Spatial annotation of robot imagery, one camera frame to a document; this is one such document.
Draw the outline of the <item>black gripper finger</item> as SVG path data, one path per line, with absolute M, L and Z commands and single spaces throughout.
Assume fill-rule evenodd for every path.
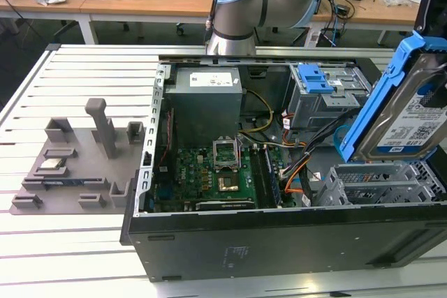
M 446 64 L 432 71 L 432 81 L 430 107 L 446 107 Z
M 414 30 L 420 35 L 441 35 L 438 19 L 437 0 L 421 0 Z

